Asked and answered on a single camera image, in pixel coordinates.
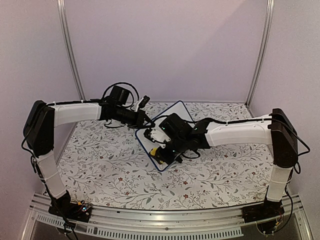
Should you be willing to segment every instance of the lavender wall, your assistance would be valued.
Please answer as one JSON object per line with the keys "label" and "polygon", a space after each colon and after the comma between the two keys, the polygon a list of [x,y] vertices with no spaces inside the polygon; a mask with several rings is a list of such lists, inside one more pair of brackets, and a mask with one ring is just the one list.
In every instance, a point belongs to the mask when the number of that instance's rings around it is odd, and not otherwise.
{"label": "lavender wall", "polygon": [[276,1],[257,90],[255,115],[282,108],[311,147],[301,156],[299,192],[314,239],[320,239],[320,1]]}
{"label": "lavender wall", "polygon": [[65,1],[87,98],[130,82],[152,100],[245,102],[266,0]]}
{"label": "lavender wall", "polygon": [[[35,100],[79,99],[64,46],[57,1],[0,3],[0,239],[18,239],[40,181],[20,149],[22,129]],[[61,126],[59,149],[71,126]]]}

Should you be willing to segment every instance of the wire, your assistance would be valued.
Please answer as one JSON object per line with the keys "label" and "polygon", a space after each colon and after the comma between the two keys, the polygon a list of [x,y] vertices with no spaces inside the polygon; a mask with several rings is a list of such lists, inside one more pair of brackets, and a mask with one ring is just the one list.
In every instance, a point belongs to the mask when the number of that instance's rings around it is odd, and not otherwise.
{"label": "wire", "polygon": [[277,233],[277,232],[281,231],[281,230],[289,223],[289,221],[290,221],[290,219],[291,219],[291,216],[292,216],[292,213],[293,213],[293,211],[294,211],[294,201],[292,200],[292,197],[291,197],[290,194],[289,194],[289,191],[288,191],[288,189],[287,189],[287,186],[285,186],[284,191],[285,191],[286,195],[287,195],[287,196],[289,197],[289,199],[290,199],[290,202],[291,202],[291,211],[290,211],[289,218],[288,218],[288,220],[285,222],[285,224],[284,224],[281,228],[275,230],[274,233]]}
{"label": "wire", "polygon": [[[287,125],[285,124],[283,121],[280,121],[278,119],[271,119],[275,122],[278,122],[278,123],[281,123],[287,130],[289,130],[292,135],[294,135],[294,137],[299,140],[299,142],[307,149],[306,151],[304,152],[301,152],[298,154],[298,157],[302,156],[302,155],[305,155],[305,154],[308,154],[310,153],[311,149],[310,147]],[[300,166],[300,163],[297,161],[296,162],[296,165],[298,166],[298,170],[296,168],[296,166],[293,167],[294,171],[297,173],[297,174],[300,174],[301,173],[301,166]]]}
{"label": "wire", "polygon": [[[112,87],[114,87],[114,86],[116,86],[116,85],[120,85],[120,84],[130,86],[130,87],[135,91],[135,94],[136,94],[136,96],[137,96],[137,98],[138,98],[138,99],[137,99],[137,101],[139,101],[140,96],[139,96],[139,93],[138,93],[137,89],[136,89],[132,84],[130,84],[130,83],[128,83],[128,82],[122,82],[122,81],[120,81],[120,82],[116,82],[116,83],[114,83],[114,84],[112,84],[112,85],[108,86],[108,87],[106,88],[106,90],[103,92],[103,95],[102,95],[101,100],[106,99],[106,97],[105,97],[105,96],[106,96],[106,93],[107,93],[107,91],[108,91],[109,89],[111,89]],[[132,94],[132,92],[131,92],[130,90],[128,90],[128,91],[129,91],[130,95],[132,96],[132,104],[131,104],[131,105],[129,105],[129,106],[125,106],[125,108],[131,108],[131,107],[135,104],[135,98],[134,98],[134,95]]]}
{"label": "wire", "polygon": [[296,174],[300,174],[300,173],[301,173],[300,163],[297,161],[297,162],[296,162],[296,165],[298,166],[298,169],[299,169],[299,170],[297,170],[297,169],[296,169],[296,166],[294,166],[294,167],[293,167],[293,168],[294,168],[294,171],[296,172]]}
{"label": "wire", "polygon": [[183,153],[181,153],[181,156],[184,157],[185,159],[198,159],[201,157],[201,154],[197,151],[193,151],[197,156],[193,157],[193,156],[186,156]]}
{"label": "wire", "polygon": [[104,126],[107,128],[107,129],[119,129],[119,128],[122,128],[125,126],[124,125],[120,125],[120,126],[108,126],[109,124],[104,124]]}
{"label": "wire", "polygon": [[47,184],[44,182],[44,187],[46,189],[46,192],[48,193],[50,199],[51,199],[51,202],[53,203],[54,207],[57,209],[57,211],[59,212],[59,214],[61,215],[62,219],[64,220],[64,230],[66,231],[66,225],[71,229],[74,237],[76,240],[79,240],[76,232],[75,232],[75,229],[74,227],[72,226],[72,224],[69,222],[69,220],[66,218],[66,216],[62,213],[62,211],[60,210],[60,208],[58,207],[57,205],[57,202],[56,202],[56,199],[51,195],[50,191],[49,191],[49,188],[47,186]]}

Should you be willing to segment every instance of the patterned table surface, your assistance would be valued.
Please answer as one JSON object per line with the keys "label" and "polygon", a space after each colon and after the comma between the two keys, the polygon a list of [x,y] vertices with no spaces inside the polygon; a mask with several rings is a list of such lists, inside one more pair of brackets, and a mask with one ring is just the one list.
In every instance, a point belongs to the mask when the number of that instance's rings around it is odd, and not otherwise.
{"label": "patterned table surface", "polygon": [[[149,103],[156,116],[172,103]],[[186,103],[194,120],[250,118],[243,104]],[[158,172],[127,127],[104,121],[78,122],[58,169],[71,198],[97,206],[148,210],[229,207],[264,199],[272,156],[262,144],[233,144],[201,150],[198,159]]]}

